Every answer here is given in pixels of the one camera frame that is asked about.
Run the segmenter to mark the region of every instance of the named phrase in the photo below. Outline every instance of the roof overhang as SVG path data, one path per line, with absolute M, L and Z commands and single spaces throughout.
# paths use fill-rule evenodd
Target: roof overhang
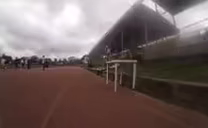
M 206 0 L 153 0 L 158 5 L 175 15 L 185 9 Z

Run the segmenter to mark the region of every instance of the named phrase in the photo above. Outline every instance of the dirt track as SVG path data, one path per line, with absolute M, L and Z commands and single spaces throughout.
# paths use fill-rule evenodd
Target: dirt track
M 208 128 L 208 119 L 65 67 L 0 71 L 0 128 Z

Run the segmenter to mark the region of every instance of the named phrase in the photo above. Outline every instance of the railing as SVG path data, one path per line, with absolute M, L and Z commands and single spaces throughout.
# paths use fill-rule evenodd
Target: railing
M 139 45 L 138 48 L 144 48 L 144 47 L 152 46 L 152 45 L 155 45 L 155 44 L 158 44 L 163 41 L 170 40 L 170 39 L 176 39 L 178 37 L 183 37 L 184 35 L 186 36 L 187 33 L 198 33 L 201 36 L 203 36 L 205 34 L 208 35 L 208 18 L 183 27 L 180 30 L 180 33 L 177 35 L 163 37 L 163 38 L 160 38 L 156 41 L 152 41 L 152 42 L 149 42 L 146 44 Z

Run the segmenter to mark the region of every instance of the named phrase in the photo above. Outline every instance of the green grass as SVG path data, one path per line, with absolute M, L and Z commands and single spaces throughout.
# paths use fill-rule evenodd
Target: green grass
M 208 63 L 149 63 L 139 65 L 138 70 L 142 76 L 208 83 Z

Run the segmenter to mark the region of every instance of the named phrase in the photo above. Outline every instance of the cloud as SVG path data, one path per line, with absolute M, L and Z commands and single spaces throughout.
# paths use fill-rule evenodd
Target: cloud
M 0 52 L 13 56 L 82 56 L 135 2 L 0 0 Z

